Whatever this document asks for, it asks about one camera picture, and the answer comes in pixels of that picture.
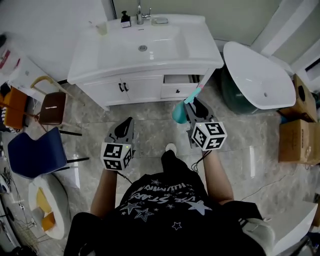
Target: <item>orange object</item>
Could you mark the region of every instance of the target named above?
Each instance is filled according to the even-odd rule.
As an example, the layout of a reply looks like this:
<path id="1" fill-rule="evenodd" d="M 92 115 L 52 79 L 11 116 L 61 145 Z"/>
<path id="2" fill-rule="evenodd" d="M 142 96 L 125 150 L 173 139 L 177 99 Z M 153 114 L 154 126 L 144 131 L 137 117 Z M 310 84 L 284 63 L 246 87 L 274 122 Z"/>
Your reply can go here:
<path id="1" fill-rule="evenodd" d="M 36 193 L 36 204 L 41 208 L 42 211 L 44 211 L 47 214 L 52 211 L 51 206 L 48 203 L 44 191 L 41 187 L 38 188 L 38 192 Z"/>
<path id="2" fill-rule="evenodd" d="M 7 104 L 4 125 L 14 128 L 23 128 L 24 111 L 27 102 L 27 95 L 18 89 L 11 87 L 11 91 L 4 97 L 0 103 Z"/>
<path id="3" fill-rule="evenodd" d="M 50 212 L 47 216 L 45 216 L 42 221 L 42 228 L 43 231 L 47 231 L 49 229 L 52 229 L 54 225 L 56 224 L 55 216 L 53 212 Z"/>

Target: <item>cardboard box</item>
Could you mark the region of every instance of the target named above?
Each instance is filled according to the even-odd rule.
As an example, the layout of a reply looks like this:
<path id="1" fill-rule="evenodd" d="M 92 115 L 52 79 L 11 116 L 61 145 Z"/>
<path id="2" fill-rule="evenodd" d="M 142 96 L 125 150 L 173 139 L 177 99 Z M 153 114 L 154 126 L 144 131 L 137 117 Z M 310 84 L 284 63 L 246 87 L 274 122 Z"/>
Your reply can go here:
<path id="1" fill-rule="evenodd" d="M 279 110 L 282 116 L 289 121 L 302 119 L 307 122 L 317 122 L 316 101 L 309 89 L 296 74 L 293 77 L 296 101 L 294 106 Z"/>
<path id="2" fill-rule="evenodd" d="M 280 124 L 279 162 L 320 163 L 320 123 L 296 120 Z"/>

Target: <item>cabinet door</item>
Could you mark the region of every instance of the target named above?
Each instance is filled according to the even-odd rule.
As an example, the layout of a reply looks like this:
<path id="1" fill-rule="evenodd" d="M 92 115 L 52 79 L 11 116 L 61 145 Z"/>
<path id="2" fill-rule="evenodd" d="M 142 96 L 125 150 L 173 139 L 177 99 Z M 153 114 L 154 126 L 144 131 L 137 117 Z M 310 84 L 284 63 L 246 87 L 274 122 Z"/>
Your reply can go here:
<path id="1" fill-rule="evenodd" d="M 129 103 L 120 79 L 85 83 L 81 89 L 101 107 Z"/>
<path id="2" fill-rule="evenodd" d="M 163 75 L 121 78 L 121 81 L 132 103 L 154 102 L 161 98 Z"/>

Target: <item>faucet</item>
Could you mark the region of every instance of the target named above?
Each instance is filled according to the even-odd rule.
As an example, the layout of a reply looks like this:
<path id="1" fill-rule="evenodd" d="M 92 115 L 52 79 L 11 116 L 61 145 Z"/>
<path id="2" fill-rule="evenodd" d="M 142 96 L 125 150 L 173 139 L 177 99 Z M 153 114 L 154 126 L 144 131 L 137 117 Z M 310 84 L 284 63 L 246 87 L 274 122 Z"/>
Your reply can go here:
<path id="1" fill-rule="evenodd" d="M 141 12 L 141 0 L 137 0 L 137 12 L 136 12 L 136 23 L 138 25 L 142 25 L 144 23 L 144 19 L 151 18 L 151 8 L 149 8 L 149 14 L 143 15 Z"/>

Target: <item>drawer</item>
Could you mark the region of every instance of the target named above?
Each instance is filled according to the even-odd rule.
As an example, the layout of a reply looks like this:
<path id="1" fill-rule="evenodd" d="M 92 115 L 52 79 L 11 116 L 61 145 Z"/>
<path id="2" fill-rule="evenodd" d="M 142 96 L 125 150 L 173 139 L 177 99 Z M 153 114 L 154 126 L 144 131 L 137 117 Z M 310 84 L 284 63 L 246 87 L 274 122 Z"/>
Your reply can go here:
<path id="1" fill-rule="evenodd" d="M 166 74 L 163 79 L 164 85 L 191 86 L 198 85 L 199 76 L 194 74 Z"/>
<path id="2" fill-rule="evenodd" d="M 161 88 L 161 98 L 187 98 L 197 86 L 197 83 L 189 85 L 163 84 Z"/>

